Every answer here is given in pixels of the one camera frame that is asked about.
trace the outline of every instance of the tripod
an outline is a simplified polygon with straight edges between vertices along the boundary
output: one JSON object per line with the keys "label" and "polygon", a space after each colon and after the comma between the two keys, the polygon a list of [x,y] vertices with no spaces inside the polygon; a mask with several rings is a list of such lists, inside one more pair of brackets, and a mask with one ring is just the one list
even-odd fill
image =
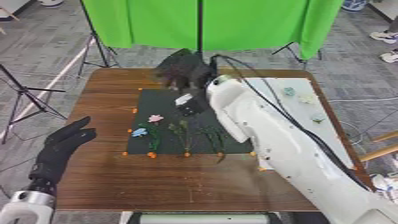
{"label": "tripod", "polygon": [[[289,51],[289,53],[291,53],[291,55],[293,55],[293,57],[295,57],[297,62],[304,64],[304,70],[307,70],[307,60],[302,60],[302,59],[298,58],[298,56],[297,56],[297,54],[295,54],[295,52],[293,52],[293,50],[291,50],[291,48],[289,48],[289,45],[291,45],[293,43],[295,43],[295,42],[289,42],[289,43],[277,49],[277,51],[272,52],[272,55],[275,55],[284,49],[288,49],[288,51]],[[321,50],[318,50],[318,60],[320,60],[320,61],[321,61],[321,58],[323,58]]]}
{"label": "tripod", "polygon": [[[94,65],[94,66],[98,66],[101,68],[112,68],[115,65],[121,67],[121,65],[119,65],[119,63],[115,61],[115,55],[117,55],[115,50],[103,45],[103,42],[101,42],[101,39],[99,39],[99,36],[98,36],[98,33],[96,33],[96,29],[94,29],[94,26],[92,26],[90,17],[89,17],[85,5],[83,5],[83,0],[80,0],[80,4],[82,4],[83,15],[85,15],[85,19],[87,19],[87,23],[89,23],[89,27],[90,27],[90,37],[89,37],[87,44],[85,44],[83,59],[82,59],[82,64],[80,64],[80,68],[78,68],[78,76],[76,76],[76,78],[82,77],[82,72],[83,72],[83,66],[85,65]],[[98,46],[98,51],[99,51],[99,55],[101,55],[103,65],[87,62],[87,54],[89,54],[92,40],[94,40],[96,46]],[[103,48],[106,49],[110,58],[115,61],[114,65],[110,65],[110,59],[106,59],[106,57],[105,57]]]}
{"label": "tripod", "polygon": [[[2,144],[5,144],[7,141],[7,136],[9,136],[9,130],[12,128],[12,125],[21,122],[25,119],[28,119],[32,116],[35,116],[41,113],[50,113],[53,115],[57,115],[64,120],[66,117],[64,115],[58,113],[58,111],[53,109],[53,107],[48,105],[48,103],[35,97],[35,95],[30,93],[30,90],[39,90],[39,91],[46,91],[46,92],[57,92],[62,93],[66,91],[62,90],[53,90],[53,89],[39,89],[39,88],[30,88],[26,86],[21,85],[21,83],[18,82],[14,76],[9,73],[9,70],[5,69],[3,65],[0,64],[0,70],[14,84],[14,91],[18,93],[16,96],[16,102],[14,102],[14,107],[12,107],[12,111],[10,111],[10,116],[9,116],[9,123],[7,123],[7,127],[5,127],[5,132],[3,132],[3,139],[2,139]],[[30,113],[26,116],[16,118],[16,108],[19,105],[19,100],[21,100],[21,96],[25,96],[34,104],[34,106],[37,107],[37,111],[34,113]]]}

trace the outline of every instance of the green screen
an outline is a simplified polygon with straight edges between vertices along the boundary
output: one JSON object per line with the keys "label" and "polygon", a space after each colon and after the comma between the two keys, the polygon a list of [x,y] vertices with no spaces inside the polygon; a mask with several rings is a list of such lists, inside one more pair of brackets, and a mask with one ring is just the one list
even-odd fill
{"label": "green screen", "polygon": [[[297,42],[302,59],[321,47],[343,0],[204,0],[204,50]],[[197,0],[83,0],[110,47],[197,46]]]}

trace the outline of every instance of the floor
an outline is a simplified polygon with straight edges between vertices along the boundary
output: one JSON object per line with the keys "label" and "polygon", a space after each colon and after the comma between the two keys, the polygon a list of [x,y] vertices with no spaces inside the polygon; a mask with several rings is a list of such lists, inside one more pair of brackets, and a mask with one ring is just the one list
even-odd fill
{"label": "floor", "polygon": [[[62,68],[69,64],[89,37],[87,22],[83,19],[78,0],[67,0],[62,7],[44,9],[35,3],[19,15],[21,22],[2,22],[7,35],[0,36],[0,62],[9,68],[23,85],[46,87]],[[329,100],[336,99],[380,99],[398,96],[398,64],[380,61],[378,55],[392,49],[392,46],[369,39],[368,33],[384,30],[387,22],[375,12],[352,14],[339,13],[332,31],[323,46],[323,60],[309,61],[307,71],[313,73],[321,85]],[[135,46],[117,50],[117,61],[122,67],[153,67],[174,52],[174,49],[160,49]],[[275,49],[254,51],[222,52],[249,62],[256,68],[302,69],[288,51],[275,56]],[[99,62],[96,47],[90,48],[89,60]],[[67,116],[80,96],[85,80],[96,68],[87,67],[83,76],[76,79],[78,63],[58,79],[53,88],[66,93],[51,95],[51,105]],[[16,93],[0,82],[0,131],[9,119]],[[26,99],[18,107],[23,111]],[[398,110],[394,101],[378,102],[334,102],[334,112],[341,122],[348,122],[364,131],[376,121]],[[14,127],[7,144],[0,145],[0,170],[32,159],[42,147],[42,140],[50,132],[64,125],[64,120],[51,115],[39,115],[35,119],[23,121]],[[398,113],[366,130],[364,139],[355,146],[357,153],[380,148],[385,143],[371,143],[369,137],[394,131],[398,127]],[[343,123],[348,136],[355,136],[355,129]],[[0,183],[10,194],[28,184],[26,174],[34,160],[0,173]],[[366,164],[369,173],[398,171],[398,162],[392,155],[371,160]],[[0,205],[7,198],[0,195]],[[115,213],[60,212],[53,223],[115,223]]]}

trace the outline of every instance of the wooden table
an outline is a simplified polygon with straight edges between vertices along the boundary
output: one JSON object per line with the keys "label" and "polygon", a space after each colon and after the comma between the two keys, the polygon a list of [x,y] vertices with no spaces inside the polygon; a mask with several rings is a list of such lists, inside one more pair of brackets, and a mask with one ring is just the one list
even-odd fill
{"label": "wooden table", "polygon": [[[371,186],[320,86],[305,71],[261,70],[265,77],[307,78],[357,166],[357,176]],[[58,186],[58,209],[112,211],[314,211],[316,208],[273,171],[257,172],[250,155],[122,156],[138,88],[160,88],[149,69],[96,70],[69,116],[92,117],[96,140],[69,161]]]}

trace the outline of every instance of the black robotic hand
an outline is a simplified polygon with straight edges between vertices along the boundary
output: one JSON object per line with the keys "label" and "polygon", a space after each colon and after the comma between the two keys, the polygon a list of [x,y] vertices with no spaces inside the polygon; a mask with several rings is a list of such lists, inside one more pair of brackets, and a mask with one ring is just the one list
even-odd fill
{"label": "black robotic hand", "polygon": [[90,117],[74,121],[53,134],[44,141],[44,149],[39,152],[35,165],[28,178],[44,179],[57,185],[71,154],[78,146],[96,138],[96,129],[82,129],[90,122]]}

